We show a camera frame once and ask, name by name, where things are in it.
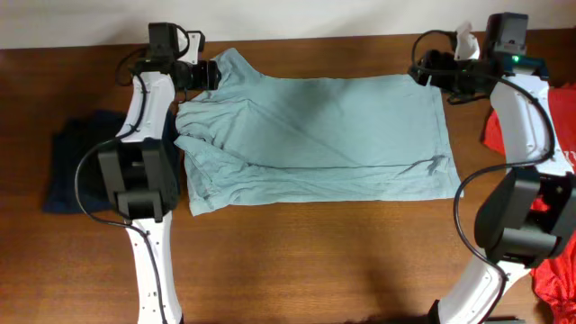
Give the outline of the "light blue grey t-shirt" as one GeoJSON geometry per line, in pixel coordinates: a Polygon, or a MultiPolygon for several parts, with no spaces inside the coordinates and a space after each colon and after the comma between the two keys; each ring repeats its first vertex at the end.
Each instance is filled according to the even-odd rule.
{"type": "Polygon", "coordinates": [[[180,105],[189,208],[429,201],[460,179],[440,91],[410,76],[279,78],[236,50],[219,87],[180,105]]]}

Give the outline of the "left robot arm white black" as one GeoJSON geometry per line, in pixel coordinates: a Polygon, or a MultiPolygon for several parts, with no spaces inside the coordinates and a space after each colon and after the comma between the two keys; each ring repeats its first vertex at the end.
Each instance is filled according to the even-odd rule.
{"type": "Polygon", "coordinates": [[[148,45],[131,69],[130,108],[118,134],[97,151],[103,184],[134,256],[140,323],[181,323],[170,231],[179,201],[170,106],[179,92],[215,90],[221,72],[201,60],[205,36],[171,22],[148,26],[148,45]]]}

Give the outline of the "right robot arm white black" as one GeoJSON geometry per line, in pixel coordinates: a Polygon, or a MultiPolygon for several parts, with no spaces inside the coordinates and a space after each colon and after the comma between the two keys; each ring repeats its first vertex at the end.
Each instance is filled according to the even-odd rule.
{"type": "Polygon", "coordinates": [[[449,94],[451,104],[488,99],[499,118],[503,179],[477,212],[464,241],[472,260],[429,323],[488,323],[506,291],[558,257],[575,229],[575,174],[548,105],[545,62],[527,55],[528,18],[492,14],[478,40],[469,23],[448,33],[451,50],[413,57],[409,75],[449,94]]]}

